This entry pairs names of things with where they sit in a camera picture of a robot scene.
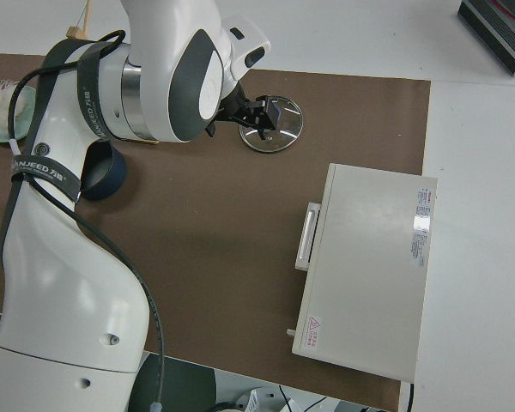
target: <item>velcro strap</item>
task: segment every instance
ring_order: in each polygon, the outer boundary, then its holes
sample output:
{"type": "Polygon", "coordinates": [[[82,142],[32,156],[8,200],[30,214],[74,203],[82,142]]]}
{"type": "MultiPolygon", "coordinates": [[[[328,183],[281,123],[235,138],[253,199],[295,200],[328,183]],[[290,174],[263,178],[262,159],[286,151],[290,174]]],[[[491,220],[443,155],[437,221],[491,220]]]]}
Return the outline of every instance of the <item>velcro strap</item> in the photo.
{"type": "Polygon", "coordinates": [[[11,163],[11,177],[25,173],[56,186],[74,203],[80,197],[80,179],[58,161],[44,156],[17,155],[11,163]]]}
{"type": "Polygon", "coordinates": [[[91,45],[78,59],[76,82],[78,105],[91,131],[100,139],[111,140],[114,135],[106,127],[100,106],[100,53],[110,45],[101,41],[91,45]]]}

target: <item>red warning triangle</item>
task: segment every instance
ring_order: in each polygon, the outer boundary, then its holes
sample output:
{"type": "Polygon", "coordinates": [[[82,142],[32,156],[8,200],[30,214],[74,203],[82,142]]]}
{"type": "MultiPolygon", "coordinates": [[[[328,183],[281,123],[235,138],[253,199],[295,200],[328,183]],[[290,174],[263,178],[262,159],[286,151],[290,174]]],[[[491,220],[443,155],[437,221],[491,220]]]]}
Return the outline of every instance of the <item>red warning triangle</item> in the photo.
{"type": "Polygon", "coordinates": [[[313,316],[309,318],[309,330],[318,328],[320,323],[313,316]]]}

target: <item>black strap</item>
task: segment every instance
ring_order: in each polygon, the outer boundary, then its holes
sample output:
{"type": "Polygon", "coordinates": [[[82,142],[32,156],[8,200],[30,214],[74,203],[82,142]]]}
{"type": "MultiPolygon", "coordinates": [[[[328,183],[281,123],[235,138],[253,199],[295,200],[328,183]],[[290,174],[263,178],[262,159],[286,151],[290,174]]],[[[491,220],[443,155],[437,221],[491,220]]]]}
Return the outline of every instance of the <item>black strap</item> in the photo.
{"type": "Polygon", "coordinates": [[[14,156],[11,163],[11,177],[25,173],[46,180],[56,186],[74,203],[80,197],[80,179],[58,161],[49,157],[23,155],[14,156]]]}
{"type": "Polygon", "coordinates": [[[105,41],[91,45],[78,59],[78,105],[91,131],[100,139],[111,140],[115,136],[106,127],[100,106],[100,53],[110,45],[105,41]]]}
{"type": "MultiPolygon", "coordinates": [[[[42,67],[53,67],[65,63],[69,56],[79,47],[86,45],[86,40],[78,39],[65,39],[50,50],[45,57],[42,67]]],[[[36,91],[36,102],[34,104],[34,115],[31,121],[31,126],[28,130],[27,137],[25,137],[24,153],[30,154],[33,151],[34,140],[40,128],[40,123],[44,117],[45,110],[48,107],[48,102],[53,93],[53,88],[58,79],[59,73],[50,73],[49,75],[42,75],[38,79],[38,87],[36,91]]],[[[12,179],[11,190],[9,191],[8,202],[4,210],[2,226],[0,227],[0,266],[3,267],[3,244],[8,233],[9,223],[11,216],[14,213],[15,204],[21,190],[21,183],[23,179],[12,179]]]]}

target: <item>round metal disc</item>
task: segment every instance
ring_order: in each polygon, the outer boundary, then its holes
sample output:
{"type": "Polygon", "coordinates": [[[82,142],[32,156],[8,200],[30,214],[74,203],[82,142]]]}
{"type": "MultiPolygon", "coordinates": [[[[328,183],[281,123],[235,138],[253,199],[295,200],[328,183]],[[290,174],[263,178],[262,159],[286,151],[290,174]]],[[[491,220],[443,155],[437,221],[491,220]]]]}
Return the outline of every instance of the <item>round metal disc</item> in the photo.
{"type": "Polygon", "coordinates": [[[287,148],[300,136],[303,129],[303,113],[298,105],[281,96],[271,96],[280,112],[276,129],[265,131],[265,140],[251,127],[240,126],[240,136],[244,143],[262,153],[275,153],[287,148]]]}

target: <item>label sticker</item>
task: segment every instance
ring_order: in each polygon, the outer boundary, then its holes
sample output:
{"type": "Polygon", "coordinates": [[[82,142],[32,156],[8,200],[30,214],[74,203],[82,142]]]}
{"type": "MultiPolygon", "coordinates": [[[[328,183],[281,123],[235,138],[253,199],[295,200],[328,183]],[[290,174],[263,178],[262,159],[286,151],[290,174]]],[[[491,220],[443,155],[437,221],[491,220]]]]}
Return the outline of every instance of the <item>label sticker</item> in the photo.
{"type": "Polygon", "coordinates": [[[318,316],[307,316],[306,331],[303,335],[303,348],[316,350],[318,345],[318,337],[320,335],[320,325],[323,319],[318,316]]]}
{"type": "Polygon", "coordinates": [[[429,228],[431,227],[431,209],[434,202],[434,194],[427,187],[422,188],[417,193],[415,216],[414,216],[414,233],[412,235],[412,244],[410,246],[410,262],[419,267],[423,267],[427,263],[427,238],[429,237],[429,228]]]}

